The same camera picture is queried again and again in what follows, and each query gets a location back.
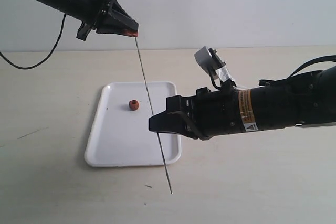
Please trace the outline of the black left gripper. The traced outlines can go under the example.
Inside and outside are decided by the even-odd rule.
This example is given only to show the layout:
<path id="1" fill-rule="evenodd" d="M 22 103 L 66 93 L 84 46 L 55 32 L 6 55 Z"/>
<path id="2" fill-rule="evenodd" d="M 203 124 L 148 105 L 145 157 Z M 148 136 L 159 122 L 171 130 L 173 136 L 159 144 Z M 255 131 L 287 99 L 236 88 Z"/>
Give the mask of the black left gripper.
<path id="1" fill-rule="evenodd" d="M 94 27 L 97 34 L 123 35 L 125 29 L 139 30 L 139 24 L 130 17 L 117 0 L 80 0 L 85 18 L 76 37 L 85 41 Z"/>

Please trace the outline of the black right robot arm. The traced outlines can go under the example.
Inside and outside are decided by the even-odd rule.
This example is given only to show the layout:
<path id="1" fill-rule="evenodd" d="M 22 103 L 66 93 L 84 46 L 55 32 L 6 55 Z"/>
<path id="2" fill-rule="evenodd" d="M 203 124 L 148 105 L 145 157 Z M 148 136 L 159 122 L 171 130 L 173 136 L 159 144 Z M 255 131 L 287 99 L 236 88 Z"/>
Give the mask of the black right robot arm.
<path id="1" fill-rule="evenodd" d="M 149 118 L 149 130 L 192 139 L 335 122 L 335 67 L 271 81 L 246 90 L 201 88 L 196 95 L 166 99 Z"/>

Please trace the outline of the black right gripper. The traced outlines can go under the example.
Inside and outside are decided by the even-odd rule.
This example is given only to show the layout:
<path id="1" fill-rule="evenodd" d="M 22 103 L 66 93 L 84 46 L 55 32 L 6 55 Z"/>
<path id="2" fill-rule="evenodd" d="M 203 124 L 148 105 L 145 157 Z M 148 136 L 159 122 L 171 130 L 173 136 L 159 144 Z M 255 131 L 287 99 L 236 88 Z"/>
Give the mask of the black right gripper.
<path id="1" fill-rule="evenodd" d="M 149 131 L 209 140 L 214 136 L 240 133 L 238 90 L 176 95 L 167 99 L 166 111 L 149 118 Z"/>

